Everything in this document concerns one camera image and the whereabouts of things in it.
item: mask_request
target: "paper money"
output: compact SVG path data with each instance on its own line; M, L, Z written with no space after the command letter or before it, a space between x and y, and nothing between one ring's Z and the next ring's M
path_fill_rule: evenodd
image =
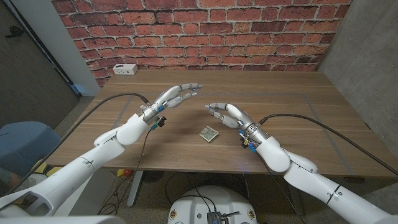
M199 133L199 135L204 138L208 142L212 142L214 138L218 135L218 131L214 130L213 128L206 126L203 130Z

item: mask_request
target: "white robotic arm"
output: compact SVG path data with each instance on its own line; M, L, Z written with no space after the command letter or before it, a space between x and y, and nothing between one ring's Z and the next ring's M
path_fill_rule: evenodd
M276 172L285 172L284 179L292 186L316 197L350 223L376 223L391 215L343 186L317 173L310 160L286 151L279 142L265 133L250 116L237 106L212 103L205 107L210 114L230 128L238 128L244 145L257 152ZM232 118L219 113L226 110Z
M163 92L153 104L141 106L127 123L102 134L95 148L67 164L43 182L19 192L0 198L0 218L24 216L52 216L59 206L79 188L96 170L125 151L124 146L134 144L150 128L163 126L165 117L159 113L165 108L174 108L196 92L179 96L184 90L196 90L203 85L196 83L174 86Z

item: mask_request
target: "wooden table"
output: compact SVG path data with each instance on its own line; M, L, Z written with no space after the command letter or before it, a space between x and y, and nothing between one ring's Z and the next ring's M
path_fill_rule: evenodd
M83 114L113 94L136 92L152 101L164 90L183 83L200 83L205 87L177 108L162 112L167 117L166 124L149 134L143 153L145 135L134 145L126 146L126 152L106 167L266 174L260 158L241 147L237 130L227 128L204 108L205 104L220 102L239 106L257 122L274 113L309 116L398 169L398 160L320 72L140 70L134 76L112 77ZM56 166L68 164L93 148L93 141L99 135L124 124L138 113L141 104L135 96L122 96L106 102L77 127L47 162ZM220 132L211 143L198 135L206 125ZM286 150L316 163L321 174L394 177L392 172L338 136L309 121L272 118L262 128Z

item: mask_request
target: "concrete wall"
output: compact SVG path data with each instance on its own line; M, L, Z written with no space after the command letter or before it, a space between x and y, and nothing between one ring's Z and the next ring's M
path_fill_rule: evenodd
M318 70L398 157L398 1L353 1Z

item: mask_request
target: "white box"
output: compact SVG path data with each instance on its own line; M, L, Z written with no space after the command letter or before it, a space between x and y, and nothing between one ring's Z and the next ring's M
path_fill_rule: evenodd
M136 64L117 64L113 67L113 71L117 75L133 75L137 70Z

